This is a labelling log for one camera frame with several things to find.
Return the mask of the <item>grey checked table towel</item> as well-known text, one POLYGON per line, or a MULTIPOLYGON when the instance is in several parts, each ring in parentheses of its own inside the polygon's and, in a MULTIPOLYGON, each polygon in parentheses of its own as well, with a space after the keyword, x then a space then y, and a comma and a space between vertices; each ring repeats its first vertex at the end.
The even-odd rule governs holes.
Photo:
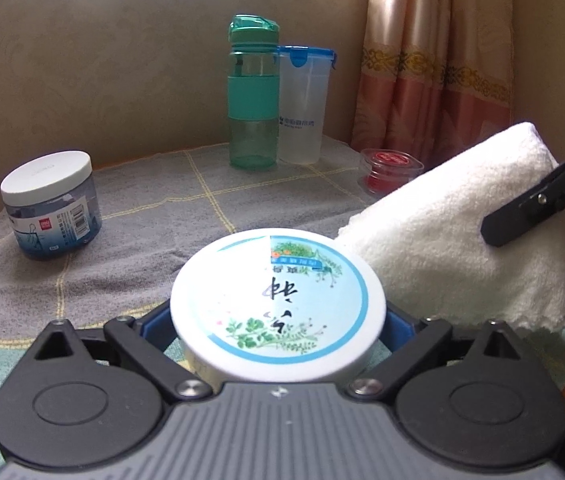
POLYGON ((0 214, 0 384, 50 321, 88 328, 143 315, 170 296, 185 261, 217 238, 266 226, 336 236, 370 203, 358 161, 328 139, 311 166, 240 171, 217 144, 104 168, 94 175, 99 234, 48 261, 21 252, 0 214))

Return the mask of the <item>pink patterned curtain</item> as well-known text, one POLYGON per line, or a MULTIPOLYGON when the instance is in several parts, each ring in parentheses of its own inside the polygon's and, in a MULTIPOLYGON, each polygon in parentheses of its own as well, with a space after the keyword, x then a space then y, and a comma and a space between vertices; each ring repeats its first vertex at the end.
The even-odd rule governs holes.
POLYGON ((368 0, 351 145, 433 167, 509 127, 513 0, 368 0))

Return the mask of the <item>white terry cloth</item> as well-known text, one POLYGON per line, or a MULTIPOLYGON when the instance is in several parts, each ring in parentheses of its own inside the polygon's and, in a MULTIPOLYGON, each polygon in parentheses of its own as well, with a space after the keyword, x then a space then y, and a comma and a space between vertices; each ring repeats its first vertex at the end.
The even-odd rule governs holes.
POLYGON ((558 163, 521 122, 421 174, 348 220, 337 244, 365 260, 386 299, 462 326, 565 329, 565 211, 497 248, 481 224, 558 163))

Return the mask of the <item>clear shaker cup blue lid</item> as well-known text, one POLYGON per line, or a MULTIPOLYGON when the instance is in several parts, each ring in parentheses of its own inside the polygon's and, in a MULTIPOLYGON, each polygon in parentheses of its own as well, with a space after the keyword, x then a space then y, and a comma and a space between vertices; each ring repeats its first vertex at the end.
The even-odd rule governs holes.
POLYGON ((281 160, 293 165, 319 161, 325 104, 337 53, 307 46, 280 46, 279 145, 281 160))

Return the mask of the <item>small red lidded container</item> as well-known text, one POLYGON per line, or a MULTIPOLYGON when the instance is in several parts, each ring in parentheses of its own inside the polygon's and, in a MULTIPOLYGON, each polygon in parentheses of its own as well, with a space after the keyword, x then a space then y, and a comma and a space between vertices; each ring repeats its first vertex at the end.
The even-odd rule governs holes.
POLYGON ((422 162, 401 151, 365 148, 360 152, 358 183, 375 197, 393 193, 423 172, 422 162))

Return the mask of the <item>clear jar with white lid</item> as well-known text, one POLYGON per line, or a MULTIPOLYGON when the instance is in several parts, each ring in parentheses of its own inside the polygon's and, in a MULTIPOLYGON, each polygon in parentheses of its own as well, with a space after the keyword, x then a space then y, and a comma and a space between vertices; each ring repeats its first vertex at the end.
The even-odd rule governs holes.
POLYGON ((100 232, 92 159, 83 151, 26 162, 2 179, 0 195, 17 243, 30 258, 74 252, 100 232))

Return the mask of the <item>green water bottle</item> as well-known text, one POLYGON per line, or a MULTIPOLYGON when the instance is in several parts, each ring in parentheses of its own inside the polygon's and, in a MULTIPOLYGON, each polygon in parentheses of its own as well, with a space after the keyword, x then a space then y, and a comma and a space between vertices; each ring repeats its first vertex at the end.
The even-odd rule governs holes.
POLYGON ((227 116, 230 165, 268 170, 277 165, 279 136, 279 26, 237 14, 228 29, 227 116))

